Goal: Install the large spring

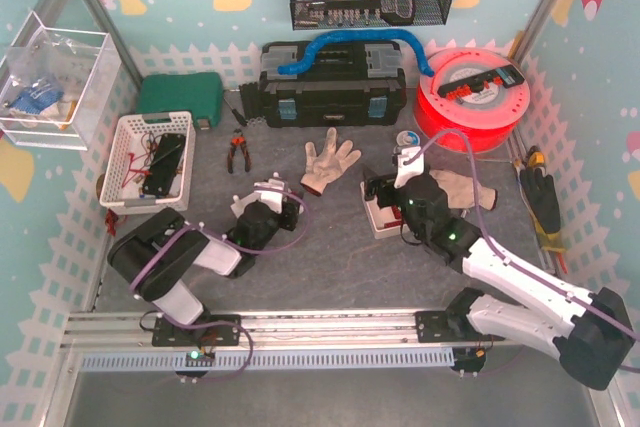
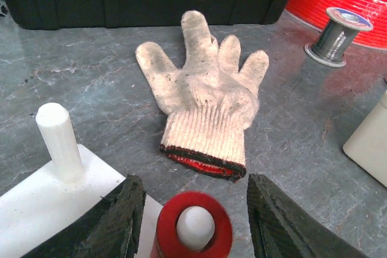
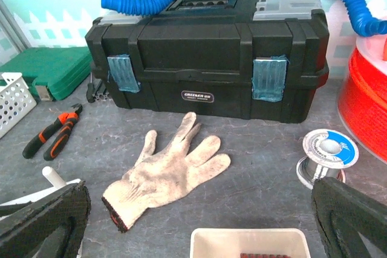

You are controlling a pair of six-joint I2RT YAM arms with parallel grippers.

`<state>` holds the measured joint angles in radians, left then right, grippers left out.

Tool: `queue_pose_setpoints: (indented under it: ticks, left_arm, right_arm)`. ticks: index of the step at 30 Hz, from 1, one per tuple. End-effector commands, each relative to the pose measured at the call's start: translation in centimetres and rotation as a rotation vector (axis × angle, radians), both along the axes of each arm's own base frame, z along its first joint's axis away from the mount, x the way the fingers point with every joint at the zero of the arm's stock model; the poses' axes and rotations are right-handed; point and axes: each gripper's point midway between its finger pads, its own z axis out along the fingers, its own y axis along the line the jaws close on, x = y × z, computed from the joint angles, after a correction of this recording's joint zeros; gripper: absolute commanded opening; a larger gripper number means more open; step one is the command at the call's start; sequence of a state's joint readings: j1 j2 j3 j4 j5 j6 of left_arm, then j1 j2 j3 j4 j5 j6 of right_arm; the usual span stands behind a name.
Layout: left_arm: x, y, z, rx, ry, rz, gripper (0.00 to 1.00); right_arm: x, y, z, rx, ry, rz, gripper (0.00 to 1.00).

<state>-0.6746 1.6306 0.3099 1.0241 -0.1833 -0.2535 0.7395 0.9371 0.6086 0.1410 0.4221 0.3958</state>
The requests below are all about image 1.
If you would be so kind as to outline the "white peg board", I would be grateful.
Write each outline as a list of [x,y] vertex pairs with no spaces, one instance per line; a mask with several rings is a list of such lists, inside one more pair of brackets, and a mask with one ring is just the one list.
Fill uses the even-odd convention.
[[269,179],[255,182],[253,191],[245,197],[240,198],[238,195],[234,195],[230,208],[234,216],[239,218],[251,203],[260,202],[276,214],[281,214],[284,210],[283,205],[287,193],[292,193],[292,189],[288,182],[275,172]]

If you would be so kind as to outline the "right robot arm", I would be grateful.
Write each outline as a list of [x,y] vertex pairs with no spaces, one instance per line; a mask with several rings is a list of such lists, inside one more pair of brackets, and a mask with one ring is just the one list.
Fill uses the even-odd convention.
[[582,385],[608,388],[638,339],[618,293],[569,284],[515,256],[453,213],[445,191],[428,173],[403,186],[397,186],[395,175],[369,168],[363,177],[364,199],[398,211],[400,230],[412,236],[410,245],[511,298],[504,303],[479,289],[464,289],[446,310],[451,331],[519,342],[556,359]]

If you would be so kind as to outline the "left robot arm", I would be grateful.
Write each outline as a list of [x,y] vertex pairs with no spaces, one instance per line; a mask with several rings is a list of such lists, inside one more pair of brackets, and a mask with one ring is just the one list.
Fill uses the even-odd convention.
[[268,247],[280,231],[292,232],[307,210],[302,198],[262,188],[231,205],[236,224],[225,234],[209,233],[165,208],[122,237],[109,251],[109,265],[129,283],[133,295],[163,315],[166,339],[211,345],[217,334],[239,325],[233,317],[216,317],[183,281],[193,266],[228,279],[246,274],[256,260],[280,248]]

